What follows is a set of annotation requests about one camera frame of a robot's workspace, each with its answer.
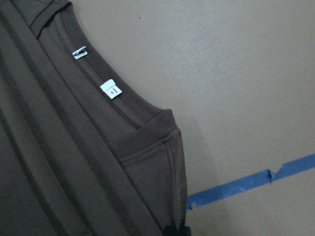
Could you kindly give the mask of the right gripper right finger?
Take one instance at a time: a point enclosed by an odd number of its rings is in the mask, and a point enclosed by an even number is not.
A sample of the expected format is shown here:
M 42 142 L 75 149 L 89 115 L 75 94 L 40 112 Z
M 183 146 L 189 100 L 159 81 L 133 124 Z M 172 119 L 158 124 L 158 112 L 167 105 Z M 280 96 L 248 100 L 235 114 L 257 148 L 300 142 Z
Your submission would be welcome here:
M 189 226 L 184 226 L 184 236 L 192 236 L 191 229 Z

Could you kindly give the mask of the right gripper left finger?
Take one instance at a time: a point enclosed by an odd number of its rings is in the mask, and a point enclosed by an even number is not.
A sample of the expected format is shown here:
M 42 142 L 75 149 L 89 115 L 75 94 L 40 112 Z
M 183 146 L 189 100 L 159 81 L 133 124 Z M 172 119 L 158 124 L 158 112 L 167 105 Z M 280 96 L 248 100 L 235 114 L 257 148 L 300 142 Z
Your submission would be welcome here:
M 164 228 L 164 235 L 165 236 L 178 236 L 179 231 L 175 225 L 169 225 Z

